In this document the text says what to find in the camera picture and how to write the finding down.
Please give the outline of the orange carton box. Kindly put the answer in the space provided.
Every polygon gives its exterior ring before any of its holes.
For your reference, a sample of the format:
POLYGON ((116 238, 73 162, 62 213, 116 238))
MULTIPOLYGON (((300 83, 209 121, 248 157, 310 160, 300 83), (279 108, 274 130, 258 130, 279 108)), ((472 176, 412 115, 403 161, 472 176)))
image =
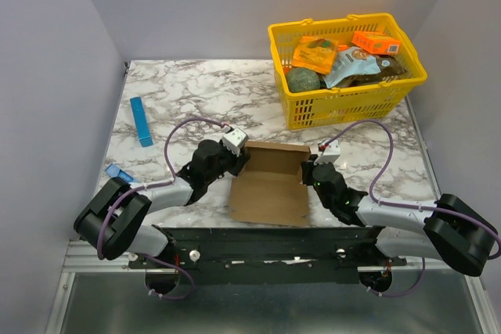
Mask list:
POLYGON ((356 31, 351 43, 373 55, 396 55, 401 42, 380 32, 356 31))

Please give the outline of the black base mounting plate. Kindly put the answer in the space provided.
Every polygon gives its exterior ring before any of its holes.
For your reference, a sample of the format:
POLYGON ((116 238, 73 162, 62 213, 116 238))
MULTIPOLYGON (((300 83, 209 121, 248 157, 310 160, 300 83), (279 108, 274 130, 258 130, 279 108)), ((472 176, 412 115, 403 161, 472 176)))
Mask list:
POLYGON ((421 234, 388 228, 170 228, 174 243, 158 262, 138 257, 132 269, 164 263, 188 271, 197 285, 359 283, 359 269, 398 266, 406 257, 439 259, 421 234))

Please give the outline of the small blue block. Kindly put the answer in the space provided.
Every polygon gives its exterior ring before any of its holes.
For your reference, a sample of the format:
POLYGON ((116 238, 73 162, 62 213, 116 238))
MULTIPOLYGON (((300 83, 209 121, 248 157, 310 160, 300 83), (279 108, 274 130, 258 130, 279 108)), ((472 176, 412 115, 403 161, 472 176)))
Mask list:
POLYGON ((121 178, 127 183, 136 182, 136 180, 126 171, 122 170, 118 165, 112 163, 105 168, 105 173, 110 178, 121 178))

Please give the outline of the aluminium frame rail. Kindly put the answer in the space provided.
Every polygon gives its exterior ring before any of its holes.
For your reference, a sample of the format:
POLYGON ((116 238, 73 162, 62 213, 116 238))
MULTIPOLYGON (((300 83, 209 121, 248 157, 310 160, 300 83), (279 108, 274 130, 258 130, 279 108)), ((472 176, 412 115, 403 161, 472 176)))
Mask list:
POLYGON ((149 296, 126 257, 67 247, 49 333, 497 333, 479 278, 427 262, 416 291, 379 298, 335 284, 204 286, 186 300, 149 296))

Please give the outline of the light blue snack bag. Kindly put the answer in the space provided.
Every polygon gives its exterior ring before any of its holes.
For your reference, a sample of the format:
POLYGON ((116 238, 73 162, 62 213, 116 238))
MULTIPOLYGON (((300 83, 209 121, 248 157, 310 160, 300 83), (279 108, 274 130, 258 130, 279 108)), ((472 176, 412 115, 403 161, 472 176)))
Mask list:
POLYGON ((328 89, 347 88, 359 76, 380 73, 376 56, 354 46, 337 54, 332 70, 323 80, 328 89))

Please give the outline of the brown cardboard box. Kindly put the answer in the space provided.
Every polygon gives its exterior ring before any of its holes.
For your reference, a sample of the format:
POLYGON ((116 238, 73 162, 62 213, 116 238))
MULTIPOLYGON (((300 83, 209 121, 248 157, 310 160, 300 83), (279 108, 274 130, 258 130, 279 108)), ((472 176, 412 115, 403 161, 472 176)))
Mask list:
POLYGON ((308 188, 301 164, 311 156, 306 145, 249 141, 250 159, 232 179, 229 215, 234 221, 306 227, 308 188))

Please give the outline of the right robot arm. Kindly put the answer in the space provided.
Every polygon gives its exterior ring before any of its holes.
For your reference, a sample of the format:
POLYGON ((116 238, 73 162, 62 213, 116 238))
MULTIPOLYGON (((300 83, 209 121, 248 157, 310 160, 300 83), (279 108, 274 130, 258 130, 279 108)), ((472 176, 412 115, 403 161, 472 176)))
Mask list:
POLYGON ((376 199, 347 186, 332 163, 311 156, 301 164, 303 184, 314 188, 322 205, 339 221, 378 227, 380 233, 361 244, 361 258, 371 265, 387 257, 421 257, 442 261, 463 275, 481 275, 498 257, 497 230, 464 201, 442 194, 435 201, 376 199))

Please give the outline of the yellow plastic basket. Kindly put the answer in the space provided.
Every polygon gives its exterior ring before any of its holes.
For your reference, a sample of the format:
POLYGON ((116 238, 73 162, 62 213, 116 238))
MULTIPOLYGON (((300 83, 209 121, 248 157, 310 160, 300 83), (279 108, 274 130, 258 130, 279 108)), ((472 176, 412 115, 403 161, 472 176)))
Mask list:
POLYGON ((304 19, 268 27, 270 52, 279 99, 290 130, 381 118, 388 115, 415 87, 427 80, 418 53, 390 13, 349 14, 332 20, 304 19), (329 38, 346 45, 356 31, 382 32, 401 42, 396 55, 406 73, 358 87, 293 93, 284 67, 292 67, 294 50, 305 35, 329 38))

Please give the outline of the orange snack pouch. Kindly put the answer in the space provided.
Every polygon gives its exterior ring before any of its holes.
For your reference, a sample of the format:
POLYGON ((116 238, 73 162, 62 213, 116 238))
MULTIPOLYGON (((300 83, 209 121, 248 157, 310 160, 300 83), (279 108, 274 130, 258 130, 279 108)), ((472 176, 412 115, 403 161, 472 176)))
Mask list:
POLYGON ((293 54, 292 66, 327 75, 337 58, 338 42, 318 36, 303 36, 293 54))

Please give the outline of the long blue bar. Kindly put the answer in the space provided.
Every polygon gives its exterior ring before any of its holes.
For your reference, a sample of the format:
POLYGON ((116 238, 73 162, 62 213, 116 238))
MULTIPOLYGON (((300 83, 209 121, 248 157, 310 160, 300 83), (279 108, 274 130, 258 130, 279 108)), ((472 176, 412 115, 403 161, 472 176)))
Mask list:
POLYGON ((153 140, 150 134, 142 99, 138 96, 130 98, 130 105, 139 143, 142 147, 149 147, 153 144, 153 140))

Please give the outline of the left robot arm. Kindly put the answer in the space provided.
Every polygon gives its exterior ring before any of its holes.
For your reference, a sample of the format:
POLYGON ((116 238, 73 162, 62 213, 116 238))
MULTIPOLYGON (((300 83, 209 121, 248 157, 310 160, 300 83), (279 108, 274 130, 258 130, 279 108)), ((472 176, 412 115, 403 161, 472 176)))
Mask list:
POLYGON ((171 180, 130 185, 122 178, 111 178, 79 213, 74 230, 102 259, 114 260, 129 252, 146 254, 158 268, 168 266, 174 256, 173 238, 165 230, 143 224, 146 215, 196 203, 224 174, 237 176, 250 159, 246 142, 247 137, 235 131, 219 142, 203 140, 171 180))

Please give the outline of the green round melon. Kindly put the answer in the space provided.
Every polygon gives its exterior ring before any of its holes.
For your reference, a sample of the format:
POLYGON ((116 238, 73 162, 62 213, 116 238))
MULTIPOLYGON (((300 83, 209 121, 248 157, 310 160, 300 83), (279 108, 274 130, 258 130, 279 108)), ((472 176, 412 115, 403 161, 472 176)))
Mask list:
POLYGON ((318 74, 303 67, 292 68, 286 74, 287 85, 290 92, 310 92, 320 89, 320 79, 318 74))

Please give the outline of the dark brown snack bag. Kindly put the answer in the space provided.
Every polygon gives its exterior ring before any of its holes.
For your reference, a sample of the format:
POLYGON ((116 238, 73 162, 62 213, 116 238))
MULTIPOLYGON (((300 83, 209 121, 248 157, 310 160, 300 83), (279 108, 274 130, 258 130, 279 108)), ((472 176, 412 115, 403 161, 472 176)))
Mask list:
POLYGON ((340 88, 377 84, 407 74, 408 70, 393 56, 372 56, 355 67, 355 72, 343 78, 340 88))

